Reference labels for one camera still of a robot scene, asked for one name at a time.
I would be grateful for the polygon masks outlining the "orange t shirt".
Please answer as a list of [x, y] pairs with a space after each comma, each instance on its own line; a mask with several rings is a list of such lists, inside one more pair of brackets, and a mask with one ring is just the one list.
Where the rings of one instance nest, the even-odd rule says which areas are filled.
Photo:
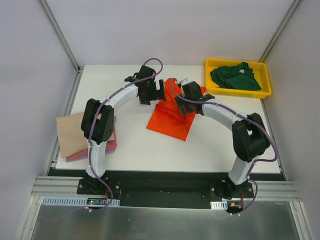
[[186, 141], [196, 113], [191, 112], [186, 115], [181, 115], [175, 101], [175, 96], [176, 94], [180, 95], [182, 90], [177, 86], [173, 78], [168, 78], [164, 82], [164, 87], [166, 100], [160, 100], [155, 105], [155, 109], [146, 128]]

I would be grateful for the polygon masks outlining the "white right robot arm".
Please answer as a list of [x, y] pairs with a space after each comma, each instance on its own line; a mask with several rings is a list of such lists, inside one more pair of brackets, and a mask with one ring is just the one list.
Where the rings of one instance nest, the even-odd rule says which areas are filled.
[[237, 197], [243, 191], [243, 183], [249, 179], [254, 161], [271, 145], [262, 118], [257, 113], [243, 115], [222, 104], [211, 94], [203, 94], [195, 81], [173, 79], [170, 88], [181, 115], [196, 113], [211, 118], [228, 128], [232, 133], [234, 164], [228, 173], [225, 192]]

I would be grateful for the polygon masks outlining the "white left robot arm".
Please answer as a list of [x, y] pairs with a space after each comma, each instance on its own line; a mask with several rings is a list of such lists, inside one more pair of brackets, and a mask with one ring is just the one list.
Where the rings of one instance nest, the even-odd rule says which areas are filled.
[[104, 101], [93, 98], [87, 101], [80, 127], [88, 146], [86, 173], [92, 177], [88, 188], [94, 194], [102, 194], [106, 188], [105, 181], [100, 178], [106, 172], [106, 145], [114, 132], [115, 113], [134, 98], [138, 98], [141, 105], [150, 105], [152, 101], [166, 100], [162, 79], [158, 81], [159, 88], [157, 88], [157, 74], [151, 67], [142, 65], [139, 72], [127, 77], [122, 86]]

